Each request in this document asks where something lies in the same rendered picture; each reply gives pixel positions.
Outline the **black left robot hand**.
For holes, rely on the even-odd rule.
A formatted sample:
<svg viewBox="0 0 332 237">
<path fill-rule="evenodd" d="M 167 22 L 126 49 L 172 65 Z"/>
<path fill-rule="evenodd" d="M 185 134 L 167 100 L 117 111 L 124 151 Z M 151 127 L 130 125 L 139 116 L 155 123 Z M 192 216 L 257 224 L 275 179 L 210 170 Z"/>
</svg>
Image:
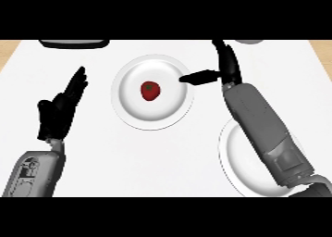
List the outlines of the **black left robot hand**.
<svg viewBox="0 0 332 237">
<path fill-rule="evenodd" d="M 42 100 L 37 104 L 40 117 L 39 140 L 62 140 L 65 138 L 86 86 L 85 67 L 80 67 L 71 77 L 65 91 L 58 93 L 52 100 Z"/>
</svg>

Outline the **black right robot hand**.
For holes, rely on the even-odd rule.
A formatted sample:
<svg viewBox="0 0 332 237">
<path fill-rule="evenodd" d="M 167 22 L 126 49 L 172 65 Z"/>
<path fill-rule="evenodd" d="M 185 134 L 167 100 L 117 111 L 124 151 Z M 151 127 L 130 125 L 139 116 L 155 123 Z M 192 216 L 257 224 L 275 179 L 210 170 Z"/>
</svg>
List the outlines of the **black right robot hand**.
<svg viewBox="0 0 332 237">
<path fill-rule="evenodd" d="M 222 40 L 213 40 L 213 46 L 219 56 L 219 70 L 201 70 L 183 75 L 179 81 L 197 86 L 222 79 L 222 84 L 238 85 L 242 83 L 242 76 L 233 50 Z"/>
</svg>

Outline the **white plate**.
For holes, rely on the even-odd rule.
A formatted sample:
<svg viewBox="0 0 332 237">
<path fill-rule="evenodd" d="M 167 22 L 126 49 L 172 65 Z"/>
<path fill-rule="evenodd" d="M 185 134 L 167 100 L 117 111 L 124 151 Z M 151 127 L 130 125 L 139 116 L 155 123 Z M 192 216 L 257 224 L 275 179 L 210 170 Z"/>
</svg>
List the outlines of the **white plate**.
<svg viewBox="0 0 332 237">
<path fill-rule="evenodd" d="M 133 59 L 120 69 L 111 88 L 111 103 L 123 122 L 144 131 L 173 126 L 194 103 L 194 86 L 179 81 L 191 71 L 166 55 Z"/>
<path fill-rule="evenodd" d="M 219 136 L 219 159 L 228 180 L 245 197 L 290 197 L 303 191 L 303 185 L 288 189 L 276 184 L 250 143 L 250 139 L 231 119 Z"/>
</svg>

